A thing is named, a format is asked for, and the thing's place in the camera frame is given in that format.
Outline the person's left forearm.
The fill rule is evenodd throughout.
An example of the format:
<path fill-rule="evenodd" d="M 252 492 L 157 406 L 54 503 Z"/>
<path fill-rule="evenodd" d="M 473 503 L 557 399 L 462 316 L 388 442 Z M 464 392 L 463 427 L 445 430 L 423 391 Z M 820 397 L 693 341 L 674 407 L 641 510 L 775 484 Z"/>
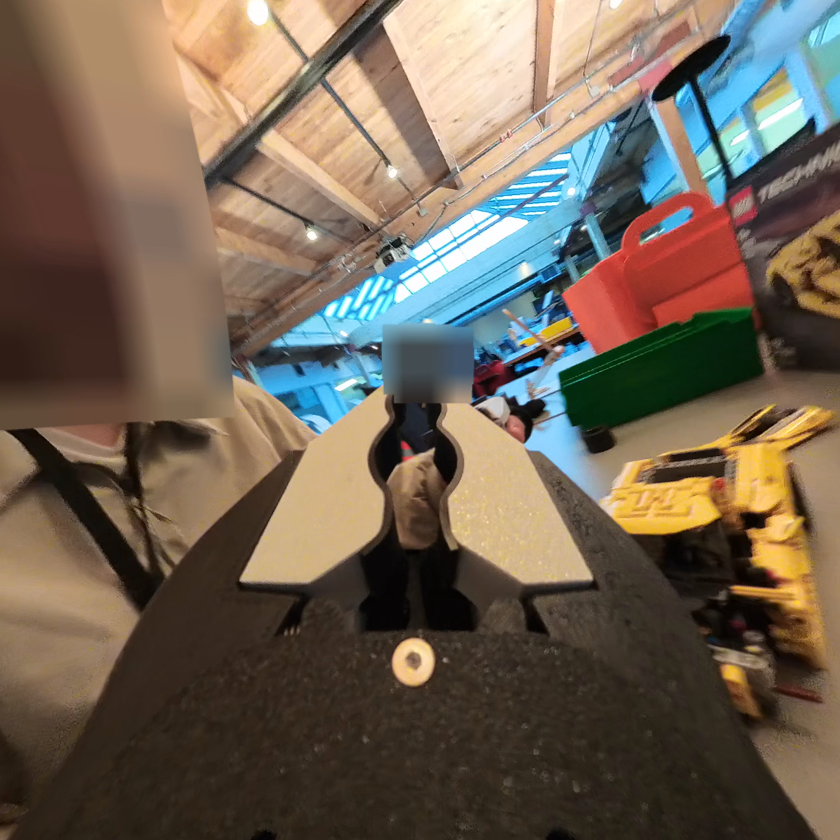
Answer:
<path fill-rule="evenodd" d="M 386 482 L 392 495 L 397 538 L 405 551 L 427 550 L 438 538 L 440 502 L 448 483 L 435 455 L 431 448 L 404 460 Z"/>

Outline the yellow toy brick car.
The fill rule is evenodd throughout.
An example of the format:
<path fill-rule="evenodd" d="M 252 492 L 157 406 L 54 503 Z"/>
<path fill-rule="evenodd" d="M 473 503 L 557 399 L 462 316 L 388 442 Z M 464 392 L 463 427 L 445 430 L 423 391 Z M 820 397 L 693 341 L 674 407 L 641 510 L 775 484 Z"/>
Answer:
<path fill-rule="evenodd" d="M 809 516 L 781 447 L 634 461 L 601 506 L 686 602 L 744 718 L 774 707 L 779 658 L 826 667 Z"/>

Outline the dark toy car box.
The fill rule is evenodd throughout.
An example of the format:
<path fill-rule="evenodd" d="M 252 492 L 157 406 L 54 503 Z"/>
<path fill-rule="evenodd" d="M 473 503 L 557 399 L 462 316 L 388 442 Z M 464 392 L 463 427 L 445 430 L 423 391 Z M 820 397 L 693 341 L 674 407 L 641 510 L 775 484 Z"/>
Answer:
<path fill-rule="evenodd" d="M 838 124 L 746 172 L 727 204 L 774 362 L 838 372 Z"/>

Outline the ceiling projector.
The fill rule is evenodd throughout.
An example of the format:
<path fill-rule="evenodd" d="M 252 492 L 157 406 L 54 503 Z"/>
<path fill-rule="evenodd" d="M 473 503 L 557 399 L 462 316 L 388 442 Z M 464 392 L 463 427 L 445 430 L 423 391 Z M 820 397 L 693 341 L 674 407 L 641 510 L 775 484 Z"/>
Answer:
<path fill-rule="evenodd" d="M 384 272 L 394 264 L 402 263 L 412 256 L 413 244 L 404 235 L 394 236 L 385 240 L 375 252 L 373 270 L 376 275 Z"/>

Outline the black floor lamp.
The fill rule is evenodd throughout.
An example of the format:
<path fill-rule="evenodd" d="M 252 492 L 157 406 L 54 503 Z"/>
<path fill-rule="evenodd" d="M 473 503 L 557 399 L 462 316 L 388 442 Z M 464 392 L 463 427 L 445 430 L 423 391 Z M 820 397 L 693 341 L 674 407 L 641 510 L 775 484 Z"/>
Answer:
<path fill-rule="evenodd" d="M 721 137 L 707 104 L 707 97 L 700 88 L 700 74 L 713 67 L 729 50 L 732 38 L 729 35 L 719 35 L 704 45 L 695 49 L 674 67 L 653 89 L 651 99 L 654 103 L 672 99 L 684 87 L 689 87 L 695 99 L 700 119 L 705 126 L 708 138 L 717 154 L 727 188 L 733 180 L 726 152 L 723 150 Z"/>

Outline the green plastic bin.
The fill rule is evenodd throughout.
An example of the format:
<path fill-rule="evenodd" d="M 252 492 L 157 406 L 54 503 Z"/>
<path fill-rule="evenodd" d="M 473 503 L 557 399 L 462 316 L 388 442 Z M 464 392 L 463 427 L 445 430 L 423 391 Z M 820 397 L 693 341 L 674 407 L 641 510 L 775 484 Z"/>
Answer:
<path fill-rule="evenodd" d="M 699 312 L 559 375 L 574 427 L 618 427 L 763 374 L 751 308 Z"/>

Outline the red plastic carry case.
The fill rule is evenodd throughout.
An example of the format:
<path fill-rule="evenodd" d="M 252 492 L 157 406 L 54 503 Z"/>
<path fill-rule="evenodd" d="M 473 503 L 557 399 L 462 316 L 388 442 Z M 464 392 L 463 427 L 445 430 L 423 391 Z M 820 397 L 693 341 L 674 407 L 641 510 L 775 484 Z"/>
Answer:
<path fill-rule="evenodd" d="M 753 293 L 726 207 L 682 192 L 635 218 L 563 300 L 603 353 L 700 312 L 750 308 Z"/>

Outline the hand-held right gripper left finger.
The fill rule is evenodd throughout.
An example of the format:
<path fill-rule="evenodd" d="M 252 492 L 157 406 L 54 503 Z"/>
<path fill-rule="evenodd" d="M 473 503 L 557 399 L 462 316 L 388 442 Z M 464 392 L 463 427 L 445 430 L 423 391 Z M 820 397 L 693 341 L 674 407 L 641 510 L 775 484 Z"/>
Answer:
<path fill-rule="evenodd" d="M 244 589 L 362 603 L 362 557 L 386 532 L 374 451 L 393 419 L 378 388 L 310 442 L 239 577 Z"/>

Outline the skylight windows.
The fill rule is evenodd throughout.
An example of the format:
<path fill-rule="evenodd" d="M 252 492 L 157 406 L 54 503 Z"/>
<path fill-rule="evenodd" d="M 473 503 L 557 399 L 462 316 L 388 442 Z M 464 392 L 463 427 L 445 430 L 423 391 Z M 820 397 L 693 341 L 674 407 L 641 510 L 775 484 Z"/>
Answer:
<path fill-rule="evenodd" d="M 374 274 L 320 311 L 327 319 L 369 322 L 431 286 L 531 221 L 575 195 L 578 168 L 561 152 L 514 182 L 485 205 L 440 228 L 416 245 L 404 265 Z"/>

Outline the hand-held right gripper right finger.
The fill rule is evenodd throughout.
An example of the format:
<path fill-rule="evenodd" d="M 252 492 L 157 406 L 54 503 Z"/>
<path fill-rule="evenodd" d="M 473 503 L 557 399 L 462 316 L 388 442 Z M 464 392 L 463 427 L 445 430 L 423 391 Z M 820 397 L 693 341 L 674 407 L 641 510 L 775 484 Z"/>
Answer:
<path fill-rule="evenodd" d="M 474 407 L 443 407 L 437 430 L 456 469 L 439 502 L 457 553 L 455 588 L 473 603 L 592 587 L 593 573 L 529 451 Z"/>

